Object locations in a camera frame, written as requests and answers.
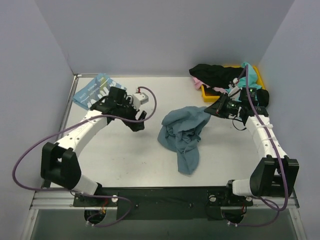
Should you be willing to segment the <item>grey-blue t-shirt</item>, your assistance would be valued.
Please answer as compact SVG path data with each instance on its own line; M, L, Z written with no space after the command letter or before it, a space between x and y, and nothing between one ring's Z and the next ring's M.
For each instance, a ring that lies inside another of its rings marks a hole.
M198 143L203 128L211 118L205 109L204 106L186 106L170 111L162 120L157 141L176 153L177 170L183 175L192 175L198 167Z

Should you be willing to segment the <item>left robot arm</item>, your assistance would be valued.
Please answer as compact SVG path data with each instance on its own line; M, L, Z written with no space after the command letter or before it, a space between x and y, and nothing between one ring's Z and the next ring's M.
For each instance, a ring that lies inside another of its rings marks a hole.
M41 177L65 189L84 193L85 200L91 206L98 206L103 200L100 185L82 174L78 161L82 150L90 140L114 119L122 118L123 123L133 132L142 131L145 111L141 105L149 97L140 91L128 95L124 89L111 87L108 95L92 104L81 125L55 143L47 142L42 148Z

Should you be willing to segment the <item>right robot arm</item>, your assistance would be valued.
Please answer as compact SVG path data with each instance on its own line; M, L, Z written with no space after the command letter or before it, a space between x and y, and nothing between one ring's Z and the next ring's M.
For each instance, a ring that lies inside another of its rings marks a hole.
M234 101L224 94L204 111L221 119L240 120L251 134L260 158L248 179L233 180L232 187L223 192L227 204L236 204L241 196L291 196L299 163L282 149L265 107L251 105L249 101Z

